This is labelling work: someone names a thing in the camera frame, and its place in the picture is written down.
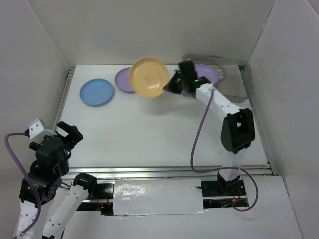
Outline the purple plate front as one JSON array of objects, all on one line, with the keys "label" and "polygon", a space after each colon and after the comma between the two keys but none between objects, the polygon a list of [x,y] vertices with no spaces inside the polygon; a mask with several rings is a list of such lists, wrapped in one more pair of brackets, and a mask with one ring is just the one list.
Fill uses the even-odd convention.
[{"label": "purple plate front", "polygon": [[213,68],[205,64],[195,64],[194,66],[195,66],[195,70],[197,72],[198,77],[205,77],[212,84],[217,83],[218,75]]}]

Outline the orange plate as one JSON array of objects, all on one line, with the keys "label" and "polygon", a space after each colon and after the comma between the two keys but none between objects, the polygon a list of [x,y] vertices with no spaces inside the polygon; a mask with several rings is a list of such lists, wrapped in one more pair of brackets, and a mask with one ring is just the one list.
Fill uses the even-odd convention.
[{"label": "orange plate", "polygon": [[154,57],[143,57],[131,65],[129,83],[136,94],[155,98],[164,92],[170,81],[166,65]]}]

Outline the blue plate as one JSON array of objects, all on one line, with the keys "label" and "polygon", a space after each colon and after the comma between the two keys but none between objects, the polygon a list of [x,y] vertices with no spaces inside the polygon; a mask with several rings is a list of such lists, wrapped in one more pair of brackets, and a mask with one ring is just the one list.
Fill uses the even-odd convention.
[{"label": "blue plate", "polygon": [[106,104],[114,94],[113,85],[106,79],[96,78],[86,82],[79,91],[80,99],[89,106]]}]

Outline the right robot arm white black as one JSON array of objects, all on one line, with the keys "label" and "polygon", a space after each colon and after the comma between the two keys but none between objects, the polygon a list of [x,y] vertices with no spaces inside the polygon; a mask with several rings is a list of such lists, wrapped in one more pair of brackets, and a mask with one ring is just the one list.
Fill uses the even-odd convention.
[{"label": "right robot arm white black", "polygon": [[253,113],[249,108],[240,108],[225,97],[217,88],[226,79],[226,71],[220,67],[222,77],[214,75],[212,79],[199,76],[193,60],[178,64],[165,90],[174,94],[186,93],[206,104],[195,140],[199,139],[204,121],[209,111],[214,112],[222,122],[220,141],[227,151],[227,159],[217,171],[217,190],[228,195],[238,184],[240,168],[246,150],[255,140]]}]

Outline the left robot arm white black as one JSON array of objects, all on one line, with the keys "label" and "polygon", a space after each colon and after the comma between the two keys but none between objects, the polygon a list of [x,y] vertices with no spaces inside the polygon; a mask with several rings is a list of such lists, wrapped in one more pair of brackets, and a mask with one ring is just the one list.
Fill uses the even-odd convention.
[{"label": "left robot arm white black", "polygon": [[92,199],[98,194],[96,177],[78,174],[62,204],[48,217],[49,209],[54,201],[57,190],[62,185],[62,176],[69,172],[69,158],[83,135],[76,126],[61,121],[57,127],[67,133],[60,135],[47,128],[40,119],[29,124],[22,133],[30,139],[30,149],[35,151],[36,160],[27,172],[13,152],[9,138],[5,144],[14,161],[22,171],[24,179],[20,189],[20,216],[17,223],[17,239],[60,239],[64,230],[86,198]]}]

